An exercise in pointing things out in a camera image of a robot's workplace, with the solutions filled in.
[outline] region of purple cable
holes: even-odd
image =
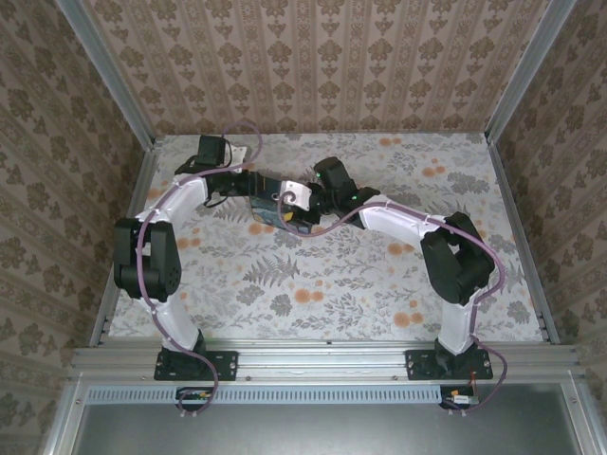
[[[296,196],[295,196],[295,193],[292,191],[286,191],[285,193],[283,193],[281,195],[281,197],[278,199],[278,208],[277,208],[278,219],[280,220],[281,225],[283,225],[283,228],[285,228],[287,231],[291,232],[292,234],[298,235],[300,237],[305,237],[305,238],[320,237],[321,235],[327,234],[327,233],[331,232],[333,229],[338,228],[339,226],[343,225],[349,218],[356,215],[357,213],[359,213],[362,210],[373,209],[373,208],[385,208],[385,209],[394,209],[396,211],[400,211],[402,213],[406,213],[407,215],[413,216],[419,220],[423,220],[427,223],[431,223],[435,226],[439,226],[440,228],[446,229],[453,234],[459,235],[459,236],[465,238],[466,240],[473,242],[475,245],[479,246],[480,248],[482,248],[483,251],[485,251],[486,254],[488,254],[489,257],[493,260],[493,262],[495,262],[495,264],[497,265],[497,268],[500,272],[500,278],[495,285],[493,285],[487,291],[485,291],[483,294],[479,295],[476,299],[474,299],[474,303],[472,306],[472,313],[470,315],[469,333],[470,333],[470,336],[472,337],[472,339],[476,342],[476,344],[478,344],[478,346],[480,346],[482,349],[487,350],[487,352],[497,356],[502,361],[502,363],[504,364],[504,369],[502,370],[502,374],[500,375],[500,378],[498,379],[497,384],[495,385],[495,388],[493,389],[493,391],[491,391],[491,393],[487,396],[487,398],[485,400],[483,400],[482,403],[479,403],[478,405],[467,409],[467,412],[480,408],[489,399],[491,399],[493,396],[495,396],[495,393],[500,389],[500,387],[502,386],[502,383],[506,379],[506,373],[508,371],[508,364],[506,362],[506,358],[503,355],[501,355],[500,353],[498,353],[497,351],[495,351],[494,349],[491,349],[488,346],[486,346],[474,334],[474,327],[476,325],[476,314],[478,312],[478,306],[479,306],[480,301],[482,299],[486,299],[491,294],[494,294],[495,292],[502,289],[504,287],[504,283],[506,281],[506,268],[504,267],[504,264],[502,264],[502,261],[500,260],[498,255],[495,253],[495,251],[493,251],[493,249],[491,249],[489,246],[485,245],[485,243],[483,243],[481,240],[477,239],[473,235],[470,235],[467,232],[465,232],[461,229],[458,229],[457,227],[449,226],[448,224],[443,223],[442,221],[436,220],[431,217],[427,217],[425,214],[420,214],[413,209],[401,207],[400,205],[397,205],[397,204],[390,204],[390,203],[385,204],[382,202],[364,204],[364,205],[357,207],[356,209],[353,209],[352,211],[350,211],[348,214],[346,214],[345,216],[340,218],[337,223],[331,225],[330,227],[320,230],[318,232],[304,234],[304,233],[298,231],[297,229],[289,226],[286,223],[285,219],[283,218],[283,203],[285,202],[285,199],[287,197],[289,198],[289,200],[293,200],[293,198]]]
[[[257,135],[257,140],[259,141],[257,151],[253,154],[253,156],[250,158],[250,160],[247,163],[241,163],[241,164],[237,164],[234,166],[229,166],[227,168],[211,169],[208,171],[203,171],[201,173],[195,173],[195,174],[181,180],[179,182],[179,186],[174,185],[172,188],[170,188],[167,192],[164,193],[164,195],[156,203],[156,205],[150,211],[150,213],[145,218],[145,220],[143,220],[143,223],[141,224],[141,228],[139,230],[139,236],[137,239],[136,256],[137,256],[137,275],[138,275],[137,278],[138,278],[139,290],[141,292],[141,297],[143,298],[143,301],[145,301],[145,303],[150,307],[150,310],[152,311],[152,319],[154,320],[154,324],[156,325],[156,327],[158,328],[160,333],[167,339],[167,341],[169,341],[179,352],[190,355],[194,358],[197,358],[198,360],[201,360],[205,365],[207,365],[207,367],[209,367],[209,369],[212,372],[213,386],[212,386],[212,392],[209,395],[207,402],[204,405],[202,405],[202,407],[200,407],[200,409],[198,409],[197,411],[187,412],[183,409],[183,406],[182,406],[183,399],[181,397],[177,406],[179,407],[179,410],[181,410],[181,412],[183,412],[183,413],[194,414],[194,413],[198,413],[198,412],[205,410],[211,404],[211,401],[217,392],[217,388],[219,387],[219,377],[217,375],[217,370],[206,357],[204,357],[203,355],[194,353],[194,352],[184,348],[183,346],[181,346],[179,343],[177,343],[174,339],[171,338],[171,336],[167,333],[167,331],[164,329],[164,327],[162,327],[162,324],[160,324],[160,321],[158,320],[158,318],[156,316],[156,306],[150,300],[150,296],[148,295],[148,291],[145,287],[145,282],[143,280],[143,239],[145,238],[145,231],[147,230],[148,226],[150,225],[152,219],[156,216],[156,211],[162,209],[162,207],[169,200],[169,198],[176,191],[178,191],[180,188],[182,188],[183,185],[185,185],[189,182],[192,182],[195,179],[206,177],[207,175],[213,175],[215,173],[227,173],[230,171],[235,171],[237,169],[241,169],[246,164],[257,159],[257,156],[259,156],[259,153],[261,153],[262,147],[264,144],[262,135],[259,132],[259,130],[257,129],[257,127],[248,123],[247,121],[242,121],[242,120],[235,121],[234,123],[231,123],[226,128],[224,128],[224,131],[222,132],[221,137],[225,136],[226,133],[229,130],[231,130],[234,126],[246,126],[246,127],[250,128],[251,130],[253,130],[255,132],[255,134]]]

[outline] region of purple wire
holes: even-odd
[[[209,367],[209,369],[212,372],[213,386],[212,386],[211,394],[209,395],[207,402],[204,405],[202,405],[202,407],[200,409],[198,409],[196,412],[201,412],[201,411],[205,410],[211,404],[211,401],[217,392],[217,388],[219,387],[219,376],[217,375],[217,370],[215,369],[215,367],[212,365],[212,363],[210,363],[210,361],[206,357],[204,357],[203,355],[197,354],[193,351],[190,351],[190,350],[184,348],[183,346],[181,346],[179,343],[177,343],[174,339],[171,338],[171,336],[167,333],[167,331],[164,329],[164,327],[162,327],[162,324],[158,320],[157,315],[156,315],[156,306],[150,300],[150,296],[148,295],[148,291],[145,287],[145,281],[143,279],[143,239],[145,238],[145,231],[147,230],[148,226],[150,225],[152,219],[156,216],[156,211],[162,209],[162,207],[169,200],[169,198],[176,191],[178,191],[180,188],[182,188],[183,185],[185,185],[189,182],[192,182],[193,180],[196,180],[198,178],[206,177],[207,175],[236,171],[237,169],[241,169],[246,164],[257,159],[257,156],[259,156],[259,153],[261,153],[262,147],[264,145],[264,140],[262,138],[261,133],[259,132],[259,130],[257,129],[257,127],[255,125],[252,125],[251,123],[248,123],[247,121],[239,120],[239,121],[235,121],[234,123],[229,124],[226,128],[224,128],[224,131],[222,132],[221,137],[225,136],[226,133],[235,126],[246,126],[246,127],[250,128],[251,130],[253,130],[255,132],[255,134],[257,135],[257,140],[258,140],[257,151],[253,154],[253,156],[250,158],[250,160],[247,163],[236,164],[234,166],[229,166],[227,168],[210,169],[207,171],[203,171],[201,173],[195,173],[195,174],[181,180],[179,182],[179,186],[173,185],[172,188],[170,188],[167,192],[164,193],[164,195],[156,203],[154,208],[152,210],[150,210],[150,213],[145,218],[145,220],[143,220],[143,223],[141,224],[141,228],[139,229],[139,236],[137,239],[136,258],[137,258],[137,278],[138,278],[139,290],[141,292],[141,297],[143,298],[143,301],[145,301],[145,303],[152,310],[152,319],[154,320],[154,324],[156,325],[156,327],[160,331],[160,333],[167,339],[167,341],[169,341],[179,352],[186,354],[186,355],[190,355],[190,356],[202,361],[205,365],[207,365],[207,367]],[[179,400],[179,403],[177,406],[179,407],[179,410],[181,410],[182,412],[193,414],[193,412],[187,412],[183,409],[182,399]]]
[[[373,202],[370,204],[363,204],[360,207],[357,207],[356,209],[353,209],[352,211],[350,211],[348,214],[346,214],[345,216],[343,216],[342,218],[340,218],[338,220],[337,223],[331,225],[330,227],[327,227],[326,229],[320,230],[318,232],[311,232],[309,234],[305,234],[303,232],[298,231],[297,229],[289,226],[285,219],[283,218],[283,204],[285,202],[286,198],[289,198],[290,200],[293,200],[292,198],[296,197],[295,193],[292,191],[286,191],[285,193],[283,193],[281,195],[281,197],[278,199],[278,219],[281,222],[281,225],[283,225],[283,228],[285,228],[287,231],[291,232],[292,234],[298,235],[300,237],[305,237],[305,238],[313,238],[313,237],[320,237],[321,235],[327,234],[329,232],[331,232],[333,229],[338,228],[339,226],[343,225],[348,219],[350,219],[352,216],[356,215],[357,213],[359,213],[362,210],[366,210],[366,209],[373,209],[373,208],[385,208],[385,209],[394,209],[396,211],[400,211],[402,213],[406,213],[410,216],[413,216],[419,220],[423,220],[427,223],[431,223],[435,226],[439,226],[440,228],[446,229],[449,232],[459,235],[463,238],[465,238],[466,240],[473,242],[475,245],[479,246],[480,248],[482,248],[486,254],[489,255],[489,257],[493,260],[493,262],[495,262],[495,264],[497,265],[497,268],[500,272],[500,278],[497,281],[496,284],[494,284],[492,287],[490,287],[487,291],[485,291],[484,293],[480,294],[476,299],[474,299],[474,303],[472,304],[472,313],[470,315],[470,326],[469,326],[469,333],[470,336],[472,337],[472,339],[476,342],[476,344],[478,346],[480,346],[482,349],[487,350],[487,352],[497,356],[502,363],[504,364],[504,369],[502,370],[502,374],[500,375],[500,378],[498,379],[495,388],[493,389],[493,391],[491,391],[491,393],[487,396],[487,398],[485,398],[485,400],[483,400],[482,403],[479,403],[478,405],[467,409],[467,412],[470,412],[472,410],[476,410],[480,407],[482,407],[488,400],[490,400],[493,396],[495,396],[495,393],[497,393],[497,391],[500,389],[500,387],[502,386],[502,383],[504,382],[504,380],[506,379],[506,373],[508,371],[508,364],[506,362],[506,358],[501,355],[500,353],[498,353],[497,351],[495,351],[494,349],[489,348],[488,346],[486,346],[484,343],[482,343],[478,337],[476,337],[476,335],[474,334],[474,328],[476,325],[476,314],[478,312],[478,306],[480,304],[480,301],[482,299],[486,299],[487,297],[489,297],[491,294],[496,293],[497,291],[499,291],[500,289],[502,289],[504,287],[504,283],[506,282],[506,268],[504,267],[504,264],[502,263],[502,261],[500,260],[500,258],[498,257],[498,255],[495,253],[495,251],[493,251],[492,248],[490,248],[489,246],[485,245],[484,242],[482,242],[481,240],[477,239],[476,237],[474,237],[473,235],[468,234],[467,232],[458,229],[457,227],[453,227],[450,226],[446,223],[443,223],[442,221],[436,220],[434,218],[431,217],[427,217],[425,214],[422,213],[418,213],[417,211],[413,210],[413,209],[408,209],[406,207],[401,207],[400,205],[397,204],[391,204],[391,203],[382,203],[382,202]],[[459,410],[463,411],[462,409],[460,409],[459,407],[457,407],[456,405],[453,404],[453,406],[455,408],[458,408]]]

